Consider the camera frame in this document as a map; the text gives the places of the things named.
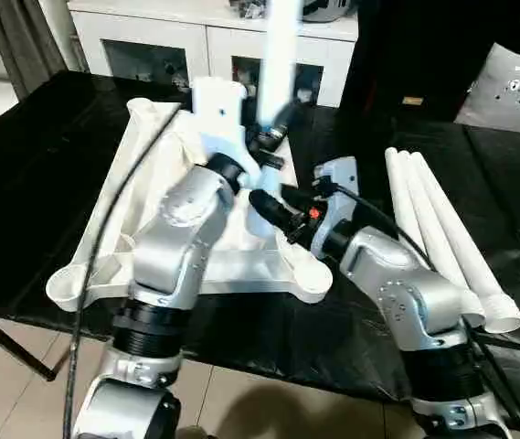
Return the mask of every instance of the black cylinder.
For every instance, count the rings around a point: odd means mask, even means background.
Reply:
[[[293,223],[294,214],[265,190],[252,190],[249,193],[249,203],[265,220],[284,233],[296,228]]]
[[[243,168],[238,162],[228,155],[216,153],[211,156],[205,167],[225,178],[235,194],[239,192],[238,177],[243,173]]]
[[[151,359],[178,355],[190,311],[128,300],[113,319],[113,347]]]
[[[326,236],[323,253],[336,262],[341,262],[355,233],[351,221],[341,219]]]
[[[452,348],[402,351],[412,397],[432,402],[454,401],[483,394],[469,344]]]

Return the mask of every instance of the black table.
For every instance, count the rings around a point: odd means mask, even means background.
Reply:
[[[77,247],[129,119],[125,103],[172,100],[154,84],[67,72],[0,117],[0,316],[70,331],[44,293]],[[421,151],[505,291],[520,306],[520,134],[448,123],[360,121],[316,108],[291,133],[301,186],[313,167],[357,159],[361,193],[391,213],[383,151]],[[367,220],[356,210],[357,220]],[[91,305],[83,334],[105,338],[119,300]],[[520,329],[482,336],[520,396]],[[199,298],[186,356],[329,391],[400,402],[409,387],[373,304],[337,276],[317,305],[289,294]]]

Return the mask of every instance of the black wire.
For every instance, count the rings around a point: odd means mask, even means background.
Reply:
[[[406,233],[405,230],[403,230],[401,227],[399,227],[398,224],[396,224],[396,222],[391,219],[391,217],[386,214],[385,212],[383,212],[381,209],[377,208],[376,206],[374,206],[372,203],[370,203],[369,201],[367,201],[366,199],[364,198],[361,198],[359,197],[355,192],[347,189],[346,187],[344,186],[341,186],[341,185],[337,185],[336,183],[334,183],[334,187],[335,187],[335,190],[337,192],[341,192],[342,194],[345,194],[347,195],[348,197],[354,199],[357,203],[359,204],[362,204],[363,206],[365,206],[366,208],[368,208],[369,210],[371,210],[371,212],[373,212],[374,214],[376,214],[383,222],[386,223],[386,225],[391,228],[397,235],[401,236],[402,238],[404,238],[404,240],[406,240],[406,242],[412,247],[412,249],[414,249],[416,251],[416,253],[419,255],[420,258],[422,258],[424,260],[424,262],[428,265],[428,267],[433,271],[433,272],[436,272],[436,267],[434,266],[434,264],[432,263],[432,261],[430,260],[430,258],[426,255],[426,253],[418,246],[418,244]]]
[[[485,355],[485,358],[489,361],[489,363],[493,367],[493,370],[495,370],[495,375],[497,375],[497,378],[499,379],[499,381],[502,382],[505,389],[507,390],[507,393],[509,393],[510,398],[514,402],[517,410],[520,412],[519,398],[517,397],[517,393],[515,393],[514,388],[512,387],[512,383],[509,382],[509,379],[505,375],[503,368],[499,365],[499,363],[495,359],[495,356],[493,355],[491,350],[489,350],[487,345],[485,345],[485,343],[479,337],[477,337],[477,332],[472,328],[472,326],[468,322],[468,320],[466,318],[463,318],[463,321],[464,321],[465,327],[467,328],[467,332],[469,333],[469,335],[471,337],[471,340],[479,347],[479,349],[481,350],[483,355]]]
[[[103,234],[105,232],[105,227],[109,222],[110,216],[113,213],[113,209],[115,205],[120,199],[123,190],[128,185],[133,175],[136,173],[140,165],[143,163],[145,158],[150,154],[150,152],[154,149],[158,138],[164,133],[168,125],[174,120],[178,112],[185,106],[184,103],[176,105],[176,108],[170,113],[168,118],[164,121],[162,126],[156,130],[156,132],[150,138],[147,146],[140,153],[140,155],[136,158],[135,162],[133,162],[130,171],[127,173],[122,183],[117,188],[113,198],[111,199],[111,203],[108,206],[105,216],[101,221],[100,227],[97,231],[97,236],[95,237],[95,242],[91,248],[89,261],[87,262],[87,272],[85,273],[85,278],[83,279],[83,286],[81,287],[81,292],[79,296],[79,305],[77,307],[77,312],[75,315],[75,325],[73,327],[73,332],[70,339],[70,354],[69,354],[69,374],[67,377],[67,390],[65,393],[65,411],[64,411],[64,419],[62,425],[62,437],[63,439],[70,439],[71,437],[71,426],[72,426],[72,411],[73,411],[73,396],[75,391],[75,380],[77,375],[77,362],[79,359],[79,343],[80,343],[80,327],[81,327],[81,317],[83,306],[85,304],[85,300],[87,298],[87,289],[89,286],[89,279],[92,275],[93,266],[95,265],[95,261],[97,259],[97,252],[101,246],[101,240],[103,238]]]
[[[382,210],[378,209],[376,206],[374,206],[372,203],[370,203],[366,199],[359,197],[356,193],[354,193],[353,191],[349,190],[348,188],[343,187],[341,185],[338,185],[336,183],[333,183],[333,185],[334,185],[334,189],[337,192],[341,192],[342,194],[347,195],[348,197],[354,199],[356,202],[364,205],[366,208],[368,208],[373,213],[375,213],[392,230],[394,230],[398,235],[403,237],[404,240],[406,240],[408,242],[408,244],[412,246],[412,248],[420,256],[420,258],[422,258],[424,260],[424,262],[429,266],[429,268],[433,272],[436,272],[436,267],[434,266],[434,264],[432,263],[432,261],[430,260],[428,255],[418,246],[418,244],[416,242],[414,242],[414,240],[412,240],[412,238],[403,229],[401,229],[399,227],[398,224],[396,224],[396,222],[393,219],[391,219],[391,217],[389,215],[384,213]],[[495,359],[495,357],[493,356],[493,353],[489,350],[489,348],[484,344],[484,342],[479,337],[477,337],[477,333],[476,333],[475,329],[471,326],[471,324],[467,321],[467,319],[465,317],[463,317],[462,320],[463,320],[464,325],[465,325],[465,327],[467,329],[467,333],[469,334],[469,337],[471,338],[471,340],[474,343],[477,344],[477,346],[479,347],[481,352],[485,355],[485,357],[487,358],[489,363],[492,365],[493,369],[495,370],[495,374],[497,375],[497,378],[502,382],[502,384],[504,385],[505,389],[509,393],[509,396],[512,398],[512,401],[514,402],[517,410],[520,412],[520,401],[519,401],[519,398],[517,397],[517,394],[515,393],[515,390],[512,387],[511,382],[509,382],[509,379],[507,379],[507,376],[505,375],[504,370],[499,365],[499,363],[497,362],[497,360]],[[499,392],[496,392],[494,390],[495,387],[493,386],[493,384],[491,385],[491,389],[493,390],[493,393],[499,394]],[[498,396],[498,399],[502,403],[504,408],[507,410],[509,415],[512,417],[512,419],[520,420],[520,417],[517,415],[517,413],[515,413],[515,412],[510,410],[511,408],[501,398],[500,394]]]

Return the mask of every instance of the glass cabinet door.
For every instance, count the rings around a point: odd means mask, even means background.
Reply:
[[[180,91],[209,74],[202,25],[86,12],[72,16],[91,73],[160,82]]]
[[[243,84],[248,90],[248,96],[255,97],[258,93],[261,59],[246,57],[231,57],[233,66],[232,79]],[[323,66],[296,64],[294,79],[294,96],[301,102],[316,104],[321,88]]]
[[[263,32],[207,27],[212,76],[237,80],[257,93],[263,57]],[[338,107],[355,44],[348,41],[298,37],[294,95],[304,102]]]
[[[110,39],[104,39],[102,44],[112,76],[174,85],[183,92],[188,90],[188,66],[183,48]]]

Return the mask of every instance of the white pvc pipe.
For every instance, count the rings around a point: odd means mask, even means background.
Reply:
[[[270,128],[291,97],[296,70],[296,40],[302,0],[270,0],[266,46],[260,68],[258,122]]]
[[[485,330],[504,333],[520,327],[520,310],[514,299],[504,293],[493,272],[464,227],[456,210],[432,174],[424,157],[414,153],[412,165],[423,182],[434,211],[440,220],[452,251],[462,268],[467,283],[479,296],[486,313]]]
[[[469,290],[449,240],[440,225],[418,173],[410,161],[409,152],[401,151],[398,154],[398,162],[408,182],[410,199],[430,259],[445,279],[461,289],[461,313],[474,327],[482,325],[484,311],[481,302],[476,294]]]
[[[389,179],[389,190],[391,192],[391,202],[394,207],[394,215],[396,223],[403,229],[414,242],[425,252],[424,241],[418,227],[416,212],[408,193],[408,182],[406,176],[402,172],[402,168],[398,161],[398,150],[396,148],[388,148],[386,150],[386,168],[387,177]],[[418,257],[420,263],[428,268],[424,260],[411,248],[411,246],[399,236],[399,241],[406,247],[411,249]]]

